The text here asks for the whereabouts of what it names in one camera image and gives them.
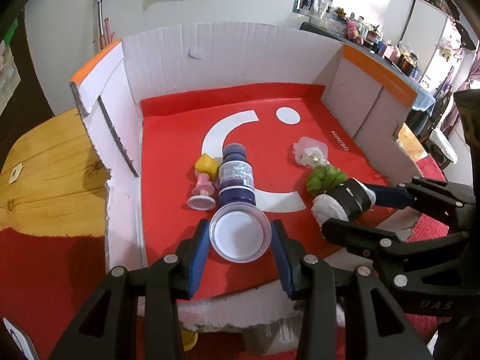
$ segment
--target white curved shape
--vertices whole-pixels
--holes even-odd
[[[277,109],[277,118],[285,124],[297,124],[300,121],[299,113],[290,107]]]
[[[306,209],[297,191],[278,193],[255,188],[255,200],[257,207],[265,212],[296,212]]]
[[[243,111],[227,116],[215,123],[207,132],[202,144],[202,153],[212,158],[222,158],[223,143],[227,135],[242,124],[258,122],[255,111]],[[257,207],[265,212],[296,212],[305,210],[306,206],[298,192],[267,192],[255,189]]]
[[[223,143],[227,135],[238,126],[249,122],[258,122],[258,116],[253,110],[237,112],[215,123],[205,135],[201,154],[207,153],[212,158],[222,158]]]

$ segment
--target white bottle label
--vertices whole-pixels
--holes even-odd
[[[229,161],[220,166],[218,171],[220,184],[229,180],[243,180],[243,185],[254,189],[254,172],[249,163],[244,161]]]

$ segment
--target pink curtain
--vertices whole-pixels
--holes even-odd
[[[470,89],[470,84],[473,80],[480,81],[480,52],[477,52],[472,67],[470,68],[470,73],[467,76],[465,82],[460,85],[460,88],[457,92]],[[451,137],[453,131],[455,130],[455,127],[457,126],[458,118],[458,109],[457,106],[454,105],[452,111],[450,111],[448,116],[443,121],[442,126],[440,127],[440,130],[442,130],[442,133],[445,135],[445,137]]]

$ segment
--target wooden table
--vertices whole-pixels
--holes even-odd
[[[404,124],[399,140],[415,161],[427,153]],[[11,170],[22,163],[18,180]],[[36,236],[105,234],[105,181],[109,177],[83,128],[77,109],[23,135],[0,174],[0,230]]]

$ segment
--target green leafy vegetable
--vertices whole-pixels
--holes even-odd
[[[344,183],[349,177],[342,170],[328,165],[317,165],[307,179],[307,191],[313,196]]]

